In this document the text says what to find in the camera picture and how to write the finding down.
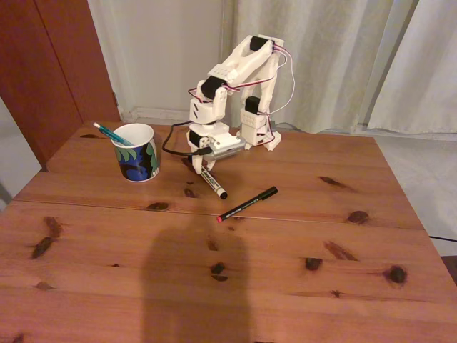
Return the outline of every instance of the teal pen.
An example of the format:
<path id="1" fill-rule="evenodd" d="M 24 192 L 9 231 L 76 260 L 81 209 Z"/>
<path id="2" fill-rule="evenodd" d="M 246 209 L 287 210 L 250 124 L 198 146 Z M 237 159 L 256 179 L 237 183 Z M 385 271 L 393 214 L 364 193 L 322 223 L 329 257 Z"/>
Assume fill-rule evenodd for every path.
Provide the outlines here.
<path id="1" fill-rule="evenodd" d="M 130 143 L 129 141 L 127 141 L 126 139 L 118 136 L 117 134 L 115 134 L 114 132 L 112 132 L 112 130 L 108 129 L 107 127 L 103 126 L 103 125 L 100 125 L 100 124 L 97 124 L 97 123 L 94 123 L 94 126 L 102 133 L 104 134 L 105 136 L 107 136 L 108 138 L 114 140 L 116 143 L 120 143 L 122 145 L 125 145 L 125 146 L 133 146 L 132 143 Z"/>

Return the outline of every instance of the black cable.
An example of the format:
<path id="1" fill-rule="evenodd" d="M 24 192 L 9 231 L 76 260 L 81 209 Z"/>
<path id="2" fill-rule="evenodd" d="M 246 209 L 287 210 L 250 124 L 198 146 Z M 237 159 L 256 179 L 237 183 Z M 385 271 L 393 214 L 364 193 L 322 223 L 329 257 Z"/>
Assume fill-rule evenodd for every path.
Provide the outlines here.
<path id="1" fill-rule="evenodd" d="M 184 123 L 177 123 L 177 124 L 173 124 L 171 125 L 171 129 L 170 129 L 170 133 L 169 135 L 165 138 L 163 144 L 162 144 L 162 150 L 164 150 L 165 152 L 168 152 L 169 154 L 173 154 L 173 155 L 178 155 L 178 156 L 196 156 L 196 155 L 206 155 L 206 154 L 210 154 L 212 152 L 211 148 L 208 146 L 206 148 L 203 148 L 203 149 L 199 149 L 195 152 L 179 152 L 179 151 L 173 151 L 173 150 L 168 150 L 165 145 L 166 143 L 169 141 L 170 137 L 171 137 L 171 134 L 173 134 L 173 129 L 175 126 L 181 126 L 181 125 L 187 125 L 187 124 L 190 124 L 192 121 L 185 121 Z"/>
<path id="2" fill-rule="evenodd" d="M 444 237 L 437 237 L 437 236 L 429 236 L 430 238 L 434 239 L 441 239 L 443 241 L 450 241 L 450 242 L 455 242 L 457 243 L 457 239 L 450 239 L 450 238 L 444 238 Z"/>

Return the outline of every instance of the gray floor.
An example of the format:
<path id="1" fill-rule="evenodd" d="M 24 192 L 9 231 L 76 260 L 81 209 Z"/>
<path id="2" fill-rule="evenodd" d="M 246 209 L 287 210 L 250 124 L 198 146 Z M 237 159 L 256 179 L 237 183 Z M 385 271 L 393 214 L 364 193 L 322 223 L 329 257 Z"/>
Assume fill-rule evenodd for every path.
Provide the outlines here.
<path id="1" fill-rule="evenodd" d="M 457 141 L 376 141 L 428 234 L 457 239 Z M 457 255 L 457 243 L 433 243 L 441 256 Z"/>

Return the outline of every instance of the paper cup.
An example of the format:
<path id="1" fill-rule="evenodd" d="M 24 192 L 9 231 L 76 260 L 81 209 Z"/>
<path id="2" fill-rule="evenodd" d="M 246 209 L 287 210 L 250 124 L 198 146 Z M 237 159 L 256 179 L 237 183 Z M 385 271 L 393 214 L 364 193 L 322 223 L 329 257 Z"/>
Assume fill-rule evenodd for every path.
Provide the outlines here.
<path id="1" fill-rule="evenodd" d="M 154 130 L 145 124 L 127 124 L 114 133 L 131 142 L 124 146 L 111 140 L 122 175 L 132 182 L 144 182 L 159 173 L 159 158 L 154 143 Z"/>

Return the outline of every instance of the white wall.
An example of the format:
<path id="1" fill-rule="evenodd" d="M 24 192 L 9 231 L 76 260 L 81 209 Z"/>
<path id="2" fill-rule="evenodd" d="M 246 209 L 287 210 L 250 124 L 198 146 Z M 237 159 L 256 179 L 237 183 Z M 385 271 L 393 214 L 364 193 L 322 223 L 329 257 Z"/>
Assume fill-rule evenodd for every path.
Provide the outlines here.
<path id="1" fill-rule="evenodd" d="M 223 0 L 89 0 L 89 6 L 119 105 L 187 112 L 187 89 L 219 62 Z"/>
<path id="2" fill-rule="evenodd" d="M 0 98 L 0 209 L 41 169 Z"/>

